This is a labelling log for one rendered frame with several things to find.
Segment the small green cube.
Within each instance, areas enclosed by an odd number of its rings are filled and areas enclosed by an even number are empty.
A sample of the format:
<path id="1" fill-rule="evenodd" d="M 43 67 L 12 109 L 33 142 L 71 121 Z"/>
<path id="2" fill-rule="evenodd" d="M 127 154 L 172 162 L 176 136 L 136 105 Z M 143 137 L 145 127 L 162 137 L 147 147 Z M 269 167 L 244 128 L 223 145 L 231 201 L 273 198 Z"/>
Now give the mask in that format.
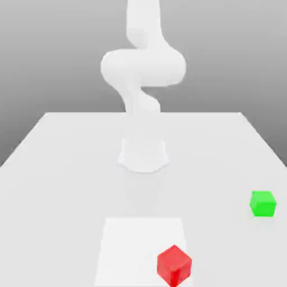
<path id="1" fill-rule="evenodd" d="M 256 217 L 273 217 L 277 202 L 271 191 L 252 191 L 250 207 Z"/>

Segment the small red cube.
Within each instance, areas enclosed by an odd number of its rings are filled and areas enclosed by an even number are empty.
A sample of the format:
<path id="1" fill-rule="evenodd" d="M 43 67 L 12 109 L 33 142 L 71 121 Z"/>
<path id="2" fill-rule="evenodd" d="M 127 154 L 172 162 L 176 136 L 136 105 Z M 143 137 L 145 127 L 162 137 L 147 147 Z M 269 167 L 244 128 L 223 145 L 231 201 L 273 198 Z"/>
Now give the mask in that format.
<path id="1" fill-rule="evenodd" d="M 177 287 L 191 275 L 192 259 L 173 245 L 157 256 L 157 274 L 170 286 Z"/>

